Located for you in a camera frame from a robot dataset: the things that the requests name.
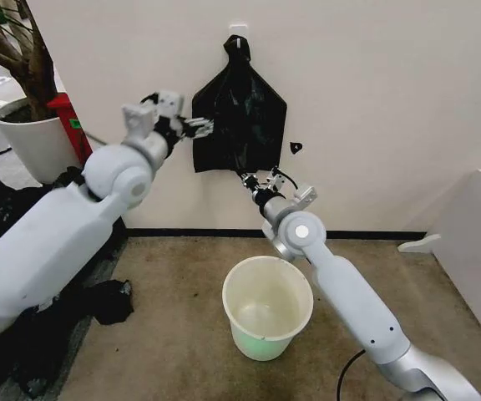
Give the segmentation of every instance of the potted plant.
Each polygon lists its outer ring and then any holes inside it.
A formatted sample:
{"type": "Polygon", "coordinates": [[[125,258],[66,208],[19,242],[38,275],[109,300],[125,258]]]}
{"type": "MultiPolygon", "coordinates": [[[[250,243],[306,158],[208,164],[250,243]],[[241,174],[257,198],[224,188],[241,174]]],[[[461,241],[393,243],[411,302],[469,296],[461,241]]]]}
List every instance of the potted plant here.
{"type": "Polygon", "coordinates": [[[60,119],[48,107],[58,94],[53,61],[25,0],[0,0],[0,65],[25,93],[0,107],[0,131],[31,175],[48,184],[68,166],[80,167],[60,119]]]}

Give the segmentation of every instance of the white flower pot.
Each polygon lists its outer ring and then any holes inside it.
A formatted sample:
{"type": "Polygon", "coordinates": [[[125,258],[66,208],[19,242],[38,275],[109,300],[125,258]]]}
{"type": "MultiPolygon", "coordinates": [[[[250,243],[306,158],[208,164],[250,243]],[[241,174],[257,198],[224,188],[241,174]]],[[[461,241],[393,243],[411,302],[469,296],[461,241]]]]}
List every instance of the white flower pot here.
{"type": "MultiPolygon", "coordinates": [[[[0,119],[26,103],[26,99],[20,99],[1,106],[0,119]]],[[[82,167],[58,117],[19,124],[0,120],[0,131],[29,173],[42,184],[53,183],[71,165],[82,167]]]]}

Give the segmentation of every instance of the green label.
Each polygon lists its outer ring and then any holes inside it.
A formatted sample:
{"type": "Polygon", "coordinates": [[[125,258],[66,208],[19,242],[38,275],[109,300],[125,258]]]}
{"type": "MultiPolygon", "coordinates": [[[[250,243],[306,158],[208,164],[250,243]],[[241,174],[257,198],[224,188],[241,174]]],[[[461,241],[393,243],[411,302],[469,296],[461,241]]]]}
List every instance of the green label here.
{"type": "Polygon", "coordinates": [[[81,129],[81,123],[79,123],[78,119],[70,119],[70,125],[72,128],[81,129]]]}

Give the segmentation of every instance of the soil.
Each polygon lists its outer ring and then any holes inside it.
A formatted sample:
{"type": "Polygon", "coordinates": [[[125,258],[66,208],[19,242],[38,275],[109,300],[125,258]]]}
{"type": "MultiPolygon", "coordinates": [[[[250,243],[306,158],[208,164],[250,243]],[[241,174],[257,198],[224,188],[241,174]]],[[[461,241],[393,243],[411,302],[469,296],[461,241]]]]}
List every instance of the soil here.
{"type": "MultiPolygon", "coordinates": [[[[49,118],[56,117],[57,115],[53,113],[49,118]]],[[[14,124],[21,124],[21,123],[31,123],[33,122],[33,118],[31,117],[31,106],[28,104],[20,107],[17,110],[5,115],[3,118],[0,119],[6,123],[14,123],[14,124]]]]}

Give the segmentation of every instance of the black baseboard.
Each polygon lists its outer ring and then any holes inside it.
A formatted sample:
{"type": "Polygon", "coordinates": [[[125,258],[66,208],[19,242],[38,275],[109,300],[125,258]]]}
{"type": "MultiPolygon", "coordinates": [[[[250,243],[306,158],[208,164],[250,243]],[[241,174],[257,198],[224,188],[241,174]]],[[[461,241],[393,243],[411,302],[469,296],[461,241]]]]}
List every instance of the black baseboard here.
{"type": "MultiPolygon", "coordinates": [[[[128,228],[128,236],[221,236],[264,238],[261,230],[210,228],[128,228]]],[[[421,231],[327,231],[328,239],[416,241],[426,235],[421,231]]]]}

